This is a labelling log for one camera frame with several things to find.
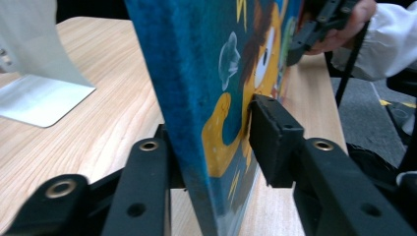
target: book cover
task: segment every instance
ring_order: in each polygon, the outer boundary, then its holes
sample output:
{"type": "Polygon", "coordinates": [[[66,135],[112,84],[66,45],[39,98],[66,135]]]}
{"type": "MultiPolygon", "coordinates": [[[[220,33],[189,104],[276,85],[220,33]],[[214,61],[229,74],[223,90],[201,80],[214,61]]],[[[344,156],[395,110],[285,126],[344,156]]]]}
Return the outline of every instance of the book cover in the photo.
{"type": "Polygon", "coordinates": [[[257,173],[254,93],[285,91],[301,0],[126,0],[202,232],[235,235],[257,173]]]}

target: yellow cartoon character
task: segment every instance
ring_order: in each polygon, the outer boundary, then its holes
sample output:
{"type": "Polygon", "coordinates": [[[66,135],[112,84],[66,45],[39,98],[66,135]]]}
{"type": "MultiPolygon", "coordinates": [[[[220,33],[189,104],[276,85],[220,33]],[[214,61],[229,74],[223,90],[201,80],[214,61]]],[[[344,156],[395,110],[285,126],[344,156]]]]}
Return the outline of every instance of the yellow cartoon character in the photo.
{"type": "MultiPolygon", "coordinates": [[[[255,2],[253,27],[253,34],[245,44],[243,52],[238,54],[242,63],[240,66],[243,66],[240,77],[243,96],[233,97],[223,88],[224,93],[218,99],[211,116],[203,127],[202,139],[208,175],[211,177],[221,177],[224,174],[241,142],[246,164],[249,166],[252,153],[248,130],[249,102],[254,93],[270,95],[276,83],[281,38],[281,24],[276,3],[272,1],[269,6],[263,8],[258,1],[255,2]],[[229,113],[231,99],[243,99],[242,125],[235,140],[226,145],[222,138],[222,131],[224,120],[229,113]]],[[[227,81],[222,80],[223,86],[227,85],[227,81]]]]}

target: white sleeve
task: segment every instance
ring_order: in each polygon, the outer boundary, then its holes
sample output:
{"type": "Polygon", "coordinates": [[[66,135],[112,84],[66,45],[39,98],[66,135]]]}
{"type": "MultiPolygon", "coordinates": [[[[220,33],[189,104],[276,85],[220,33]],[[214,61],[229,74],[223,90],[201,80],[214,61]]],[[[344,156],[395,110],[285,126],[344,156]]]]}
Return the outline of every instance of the white sleeve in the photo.
{"type": "MultiPolygon", "coordinates": [[[[331,63],[344,70],[350,50],[333,51],[331,63]]],[[[378,4],[371,19],[352,75],[375,81],[409,68],[417,70],[417,2],[407,9],[393,4],[378,4]]]]}

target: white object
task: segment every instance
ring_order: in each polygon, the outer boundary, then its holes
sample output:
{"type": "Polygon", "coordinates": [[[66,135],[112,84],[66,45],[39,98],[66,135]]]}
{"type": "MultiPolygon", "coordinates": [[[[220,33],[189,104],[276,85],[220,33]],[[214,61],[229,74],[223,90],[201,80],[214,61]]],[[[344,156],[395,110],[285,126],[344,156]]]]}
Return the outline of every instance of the white object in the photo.
{"type": "Polygon", "coordinates": [[[0,88],[0,116],[55,124],[95,90],[56,31],[56,0],[0,0],[0,73],[22,77],[0,88]]]}
{"type": "MultiPolygon", "coordinates": [[[[331,63],[344,70],[350,50],[333,51],[331,63]]],[[[407,9],[379,3],[372,17],[352,75],[376,81],[408,68],[417,71],[417,2],[407,9]]]]}

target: wooden table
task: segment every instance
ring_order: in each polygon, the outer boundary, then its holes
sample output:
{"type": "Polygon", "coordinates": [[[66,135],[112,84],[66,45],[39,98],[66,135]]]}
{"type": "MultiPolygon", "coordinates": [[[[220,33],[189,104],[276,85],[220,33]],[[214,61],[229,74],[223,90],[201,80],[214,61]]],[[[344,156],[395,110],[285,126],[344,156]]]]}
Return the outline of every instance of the wooden table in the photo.
{"type": "MultiPolygon", "coordinates": [[[[41,129],[0,118],[0,232],[44,181],[78,173],[94,182],[120,168],[136,141],[153,136],[163,118],[129,21],[74,18],[58,25],[70,58],[97,88],[56,125],[41,129]]],[[[0,87],[18,75],[0,75],[0,87]]],[[[344,139],[323,56],[291,68],[285,107],[306,138],[344,139]]],[[[241,235],[303,235],[291,190],[261,176],[241,235]]],[[[172,191],[173,234],[200,235],[188,194],[172,191]]]]}

